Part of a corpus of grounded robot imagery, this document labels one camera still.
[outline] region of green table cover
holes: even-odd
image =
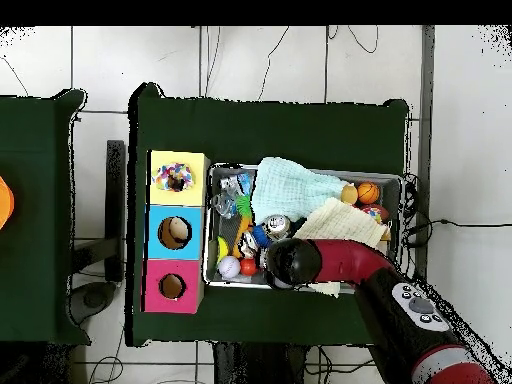
[[[350,294],[334,299],[207,286],[195,315],[140,312],[146,154],[202,152],[212,163],[243,164],[281,156],[307,168],[401,175],[407,113],[403,100],[375,106],[174,99],[142,84],[129,104],[128,262],[134,261],[134,273],[128,267],[127,340],[371,343]]]
[[[70,120],[84,93],[0,97],[0,176],[14,211],[0,230],[0,340],[88,343],[68,318]]]

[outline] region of blue box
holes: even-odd
[[[199,207],[150,205],[148,259],[201,259],[201,240],[204,231],[201,225],[202,215],[203,208]],[[158,239],[158,227],[169,217],[180,217],[192,227],[192,238],[181,249],[168,249]]]

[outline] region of pink box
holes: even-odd
[[[177,299],[169,299],[160,292],[160,281],[167,274],[175,274],[185,283],[185,290]],[[144,312],[195,314],[202,298],[200,261],[148,259]]]

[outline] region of white ball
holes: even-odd
[[[233,278],[240,273],[240,262],[234,256],[225,256],[219,262],[219,272],[224,278]]]

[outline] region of cream cloth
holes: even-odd
[[[300,239],[343,239],[355,240],[376,248],[386,226],[379,225],[367,213],[347,205],[334,197],[328,198],[323,206],[314,210],[307,221],[295,233]],[[311,284],[313,290],[328,296],[339,296],[340,282]]]

